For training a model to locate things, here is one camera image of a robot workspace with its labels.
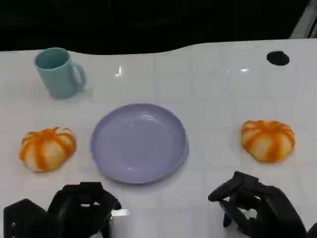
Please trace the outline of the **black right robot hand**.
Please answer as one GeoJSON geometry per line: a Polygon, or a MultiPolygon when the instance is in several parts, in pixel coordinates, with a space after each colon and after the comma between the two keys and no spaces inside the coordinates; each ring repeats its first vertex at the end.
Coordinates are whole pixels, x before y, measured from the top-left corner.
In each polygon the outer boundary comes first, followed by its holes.
{"type": "Polygon", "coordinates": [[[258,178],[235,171],[209,196],[224,210],[223,226],[232,222],[250,238],[305,238],[306,228],[285,193],[258,178]]]}

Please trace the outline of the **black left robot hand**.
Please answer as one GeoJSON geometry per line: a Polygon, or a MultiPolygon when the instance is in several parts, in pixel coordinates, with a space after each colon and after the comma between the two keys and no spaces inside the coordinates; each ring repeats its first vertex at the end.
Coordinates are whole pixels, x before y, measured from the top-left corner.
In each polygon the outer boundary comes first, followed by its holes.
{"type": "Polygon", "coordinates": [[[111,213],[121,208],[119,200],[101,182],[81,182],[59,190],[48,215],[56,221],[59,238],[90,238],[97,233],[111,238],[111,213]]]}

